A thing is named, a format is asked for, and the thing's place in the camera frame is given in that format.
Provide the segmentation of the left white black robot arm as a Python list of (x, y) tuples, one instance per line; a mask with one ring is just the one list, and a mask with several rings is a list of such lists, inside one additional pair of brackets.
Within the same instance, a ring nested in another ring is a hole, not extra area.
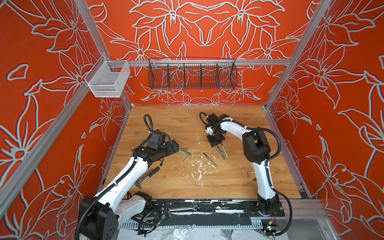
[(163, 162), (179, 151), (179, 144), (160, 130), (154, 130), (152, 118), (144, 115), (149, 136), (136, 148), (123, 170), (94, 197), (85, 197), (79, 206), (76, 240), (115, 240), (120, 224), (131, 219), (138, 223), (139, 232), (155, 229), (165, 215), (161, 209), (153, 209), (152, 198), (144, 193), (133, 195), (124, 201), (132, 186), (147, 174), (150, 166)]

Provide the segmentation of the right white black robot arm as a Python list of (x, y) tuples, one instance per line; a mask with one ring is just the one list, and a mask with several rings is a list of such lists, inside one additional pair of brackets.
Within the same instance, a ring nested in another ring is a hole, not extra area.
[(289, 206), (289, 218), (285, 228), (280, 231), (275, 226), (265, 226), (262, 233), (273, 238), (285, 234), (292, 223), (293, 208), (289, 198), (275, 188), (272, 180), (270, 161), (282, 150), (282, 143), (277, 134), (267, 128), (247, 127), (228, 115), (207, 115), (200, 112), (199, 118), (205, 125), (211, 147), (219, 146), (227, 133), (242, 140), (243, 153), (253, 166), (258, 184), (258, 212), (262, 216), (274, 214), (275, 210), (282, 206), (280, 197), (283, 197)]

